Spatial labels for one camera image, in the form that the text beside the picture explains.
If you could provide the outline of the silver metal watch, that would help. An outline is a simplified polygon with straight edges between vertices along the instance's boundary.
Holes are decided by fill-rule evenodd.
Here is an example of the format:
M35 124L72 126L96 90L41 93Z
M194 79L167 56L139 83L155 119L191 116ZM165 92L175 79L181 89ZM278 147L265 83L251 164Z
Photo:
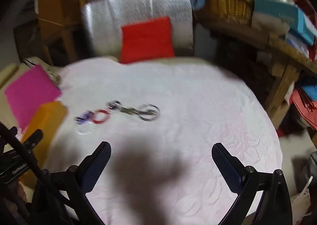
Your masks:
M106 107L111 111L118 111L121 113L129 114L129 115L138 115L140 112L135 108L126 108L123 107L120 101L111 101L106 104Z

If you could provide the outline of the magenta pillow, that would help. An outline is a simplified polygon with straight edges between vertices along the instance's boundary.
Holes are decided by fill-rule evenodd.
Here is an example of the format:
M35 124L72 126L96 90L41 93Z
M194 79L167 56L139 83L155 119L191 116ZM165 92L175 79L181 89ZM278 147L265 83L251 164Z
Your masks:
M4 90L18 127L27 127L40 105L61 95L41 65L36 65L14 80Z

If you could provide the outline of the wooden shelf table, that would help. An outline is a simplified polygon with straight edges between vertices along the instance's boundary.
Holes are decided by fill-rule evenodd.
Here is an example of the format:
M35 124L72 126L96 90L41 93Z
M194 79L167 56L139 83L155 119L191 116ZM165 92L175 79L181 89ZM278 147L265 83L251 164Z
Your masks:
M274 33L253 29L245 24L233 24L222 20L202 20L200 18L196 18L196 20L212 32L233 37L255 47L259 51L272 55L270 73L276 79L263 105L271 120L279 114L290 85L297 81L302 70L316 76L316 63Z

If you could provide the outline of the red pillow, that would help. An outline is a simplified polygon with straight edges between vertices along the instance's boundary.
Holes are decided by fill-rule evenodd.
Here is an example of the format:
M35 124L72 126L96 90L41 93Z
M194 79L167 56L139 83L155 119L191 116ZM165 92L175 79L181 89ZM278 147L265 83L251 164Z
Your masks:
M124 25L121 31L121 64L175 56L172 26L168 16Z

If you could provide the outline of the silver insulation foil panel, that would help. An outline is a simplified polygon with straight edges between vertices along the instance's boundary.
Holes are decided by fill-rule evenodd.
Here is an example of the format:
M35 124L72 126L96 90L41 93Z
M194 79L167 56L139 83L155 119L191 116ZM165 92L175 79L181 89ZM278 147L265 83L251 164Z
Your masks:
M123 25L169 16L176 56L193 55L193 20L190 0L96 0L82 8L90 48L97 57L118 58Z

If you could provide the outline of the teal book box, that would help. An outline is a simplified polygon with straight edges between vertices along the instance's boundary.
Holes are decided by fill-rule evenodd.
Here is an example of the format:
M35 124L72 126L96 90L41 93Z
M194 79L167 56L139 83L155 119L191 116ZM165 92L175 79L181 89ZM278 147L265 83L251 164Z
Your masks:
M251 27L286 35L293 32L307 45L313 45L315 25L297 5L276 0L254 0Z

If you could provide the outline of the wicker basket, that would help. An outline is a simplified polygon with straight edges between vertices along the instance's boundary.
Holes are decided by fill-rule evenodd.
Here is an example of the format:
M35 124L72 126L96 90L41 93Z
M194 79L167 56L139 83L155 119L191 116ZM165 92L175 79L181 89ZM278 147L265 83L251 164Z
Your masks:
M206 0L207 18L251 25L253 0Z

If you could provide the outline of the wooden cabinet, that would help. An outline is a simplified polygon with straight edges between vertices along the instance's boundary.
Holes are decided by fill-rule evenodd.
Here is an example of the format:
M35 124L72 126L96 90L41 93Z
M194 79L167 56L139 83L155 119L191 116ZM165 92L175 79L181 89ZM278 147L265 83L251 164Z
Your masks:
M38 23L44 53L54 66L90 56L82 8L88 0L38 0Z

